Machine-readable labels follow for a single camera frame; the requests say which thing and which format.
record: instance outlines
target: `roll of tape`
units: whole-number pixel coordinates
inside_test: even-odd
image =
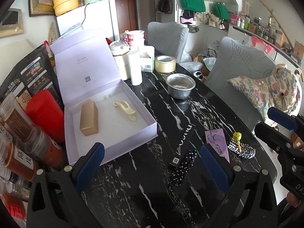
[[[168,55],[157,56],[154,60],[154,67],[161,73],[173,72],[176,67],[176,59]]]

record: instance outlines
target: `black marble table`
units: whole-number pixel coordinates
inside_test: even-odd
[[[177,65],[176,72],[191,75]],[[158,137],[102,165],[82,197],[104,228],[203,227],[224,194],[212,181],[200,157],[183,184],[171,191],[169,162],[189,123],[196,125],[191,146],[198,151],[206,142],[205,131],[223,128],[226,138],[242,133],[242,142],[256,148],[256,156],[242,159],[230,153],[232,165],[247,171],[265,168],[274,181],[277,171],[261,145],[234,112],[197,78],[186,100],[167,92],[167,74],[142,73],[143,82],[131,86],[158,123]]]

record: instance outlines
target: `open gift box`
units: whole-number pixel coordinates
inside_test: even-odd
[[[96,142],[105,147],[105,164],[157,137],[157,123],[132,90],[121,80],[100,29],[88,29],[51,45],[64,108],[65,143],[73,165]],[[127,101],[136,111],[131,121],[115,101]],[[94,101],[99,133],[84,136],[79,129],[81,107]]]

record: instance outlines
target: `wooden door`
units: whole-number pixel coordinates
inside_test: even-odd
[[[119,33],[138,30],[136,0],[115,0]]]

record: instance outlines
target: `red cylinder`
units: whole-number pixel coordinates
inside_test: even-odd
[[[63,111],[48,90],[36,93],[26,106],[25,113],[54,141],[64,141]]]

